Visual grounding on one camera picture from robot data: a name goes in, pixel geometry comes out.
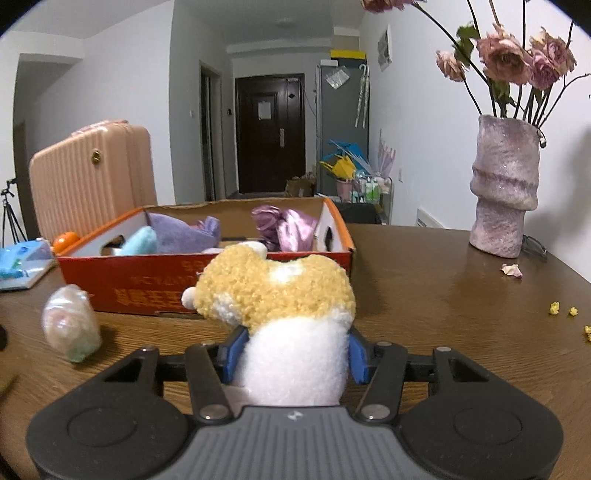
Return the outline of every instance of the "white plush body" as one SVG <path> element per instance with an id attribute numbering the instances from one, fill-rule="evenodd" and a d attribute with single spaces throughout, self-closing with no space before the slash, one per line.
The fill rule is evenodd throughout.
<path id="1" fill-rule="evenodd" d="M 338 405 L 347 380 L 347 353 L 348 327 L 342 323 L 310 318 L 271 322 L 246 344 L 233 382 L 243 388 L 243 398 L 230 401 Z"/>

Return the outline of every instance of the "wrapped toy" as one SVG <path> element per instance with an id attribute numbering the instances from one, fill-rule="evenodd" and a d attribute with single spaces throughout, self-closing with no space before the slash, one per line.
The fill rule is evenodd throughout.
<path id="1" fill-rule="evenodd" d="M 88 294 L 77 285 L 66 285 L 49 297 L 41 324 L 47 343 L 74 364 L 95 353 L 102 343 Z"/>

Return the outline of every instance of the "eyeglasses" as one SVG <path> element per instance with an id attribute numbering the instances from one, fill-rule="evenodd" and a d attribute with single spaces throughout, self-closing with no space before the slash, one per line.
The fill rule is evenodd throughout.
<path id="1" fill-rule="evenodd" d="M 538 257 L 548 260 L 548 250 L 546 247 L 529 235 L 523 236 L 523 243 L 521 244 L 521 251 L 528 254 L 537 255 Z"/>

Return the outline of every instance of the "fallen petal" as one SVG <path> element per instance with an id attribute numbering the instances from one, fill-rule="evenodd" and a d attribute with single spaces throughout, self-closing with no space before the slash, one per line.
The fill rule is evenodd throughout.
<path id="1" fill-rule="evenodd" d="M 519 265 L 503 265 L 501 271 L 508 277 L 523 278 Z"/>

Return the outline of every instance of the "doorway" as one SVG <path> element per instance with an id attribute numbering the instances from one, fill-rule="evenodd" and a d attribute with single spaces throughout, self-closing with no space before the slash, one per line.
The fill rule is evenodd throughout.
<path id="1" fill-rule="evenodd" d="M 222 81 L 220 76 L 201 67 L 201 147 L 205 200 L 226 197 L 222 139 Z"/>
<path id="2" fill-rule="evenodd" d="M 27 238 L 35 239 L 41 236 L 35 205 L 33 204 L 33 193 L 31 191 L 31 179 L 29 177 L 29 156 L 27 154 L 27 134 L 25 122 L 22 122 L 13 129 L 14 147 L 14 170 L 17 178 L 18 201 L 21 205 L 21 216 Z"/>
<path id="3" fill-rule="evenodd" d="M 240 193 L 283 192 L 306 173 L 304 75 L 236 80 Z"/>

